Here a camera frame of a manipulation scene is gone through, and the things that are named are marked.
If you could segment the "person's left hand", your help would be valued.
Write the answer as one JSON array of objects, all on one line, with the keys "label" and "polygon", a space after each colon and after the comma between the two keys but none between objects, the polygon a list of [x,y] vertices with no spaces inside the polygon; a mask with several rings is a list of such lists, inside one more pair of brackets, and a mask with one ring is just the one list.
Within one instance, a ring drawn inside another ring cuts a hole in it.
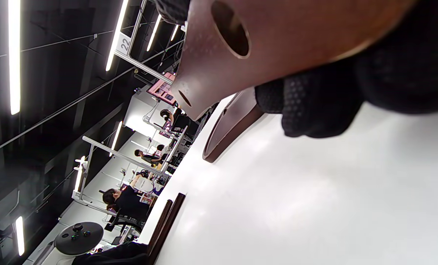
[{"label": "person's left hand", "polygon": [[95,254],[76,257],[73,265],[147,265],[147,244],[129,242]]}]

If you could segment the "person's right hand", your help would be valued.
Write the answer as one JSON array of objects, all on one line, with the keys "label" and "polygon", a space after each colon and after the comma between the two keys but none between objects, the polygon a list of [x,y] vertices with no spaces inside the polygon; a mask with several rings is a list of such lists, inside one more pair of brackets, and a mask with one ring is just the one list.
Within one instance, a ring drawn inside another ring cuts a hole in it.
[{"label": "person's right hand", "polygon": [[211,139],[264,113],[285,136],[343,134],[361,105],[438,112],[438,0],[157,0],[189,32],[174,88],[190,117],[237,92]]}]

